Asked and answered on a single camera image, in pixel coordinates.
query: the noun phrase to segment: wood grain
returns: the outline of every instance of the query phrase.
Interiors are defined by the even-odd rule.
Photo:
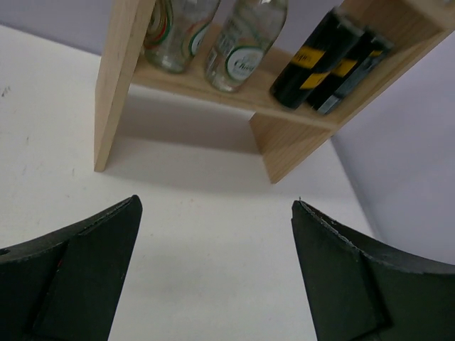
[[[260,113],[251,118],[250,126],[272,183],[278,183],[331,137],[329,130]]]
[[[155,0],[115,0],[95,93],[95,171],[114,141]]]
[[[443,0],[404,0],[443,29],[455,28],[455,3]]]
[[[134,72],[133,83],[312,126],[327,129],[336,127],[332,118],[322,117],[306,105],[296,111],[287,110],[269,95],[269,88],[273,81],[292,58],[292,55],[278,48],[273,48],[268,52],[258,70],[253,73],[238,93],[220,92],[213,88],[205,79],[204,64],[219,32],[219,25],[213,24],[210,27],[200,48],[201,51],[183,74],[175,75],[164,72],[150,65],[144,56],[141,56]]]

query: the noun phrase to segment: plywood edge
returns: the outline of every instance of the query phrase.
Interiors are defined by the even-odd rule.
[[[103,171],[155,0],[115,0],[95,92],[95,171]]]

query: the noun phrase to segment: yellow stripe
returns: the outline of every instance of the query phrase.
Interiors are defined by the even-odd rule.
[[[305,67],[306,69],[311,69],[322,58],[324,53],[326,53],[326,51],[309,48],[308,46],[302,46],[299,52],[297,52],[292,58],[291,62]]]
[[[332,73],[336,76],[344,77],[353,69],[355,64],[357,64],[357,60],[343,59],[338,66],[333,69]]]
[[[314,73],[308,79],[305,81],[304,84],[300,87],[301,90],[309,90],[309,89],[314,89],[318,85],[322,83],[323,80],[326,79],[326,77],[330,75],[329,72],[325,73]]]

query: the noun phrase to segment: can label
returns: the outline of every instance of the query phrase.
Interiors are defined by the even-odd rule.
[[[339,77],[346,76],[357,64],[357,60],[352,59],[343,59],[340,63],[333,69],[332,74]]]
[[[313,68],[322,58],[326,51],[317,50],[308,46],[302,46],[299,52],[292,58],[291,63],[305,67],[306,69]]]
[[[264,51],[255,46],[234,49],[226,59],[226,72],[234,80],[246,80],[261,63]]]
[[[173,9],[170,0],[157,0],[144,39],[146,50],[160,46],[168,37],[173,25]]]
[[[310,77],[308,77],[305,81],[304,84],[300,87],[301,90],[309,90],[309,89],[314,89],[318,85],[322,83],[323,80],[326,79],[326,77],[330,75],[329,72],[325,73],[314,73]]]

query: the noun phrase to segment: wooden shelf board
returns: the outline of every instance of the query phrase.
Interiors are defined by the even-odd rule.
[[[178,75],[164,72],[150,65],[142,55],[136,65],[132,82],[145,87],[260,112],[271,117],[310,126],[330,130],[337,128],[336,117],[323,117],[306,105],[302,105],[295,112],[286,110],[269,95],[269,88],[273,81],[292,58],[290,54],[280,49],[273,48],[269,51],[258,70],[239,92],[230,94],[213,88],[205,80],[204,63],[219,30],[219,26],[212,25],[201,46],[200,53],[191,63],[187,72]]]
[[[443,29],[455,28],[455,3],[443,0],[403,0]]]

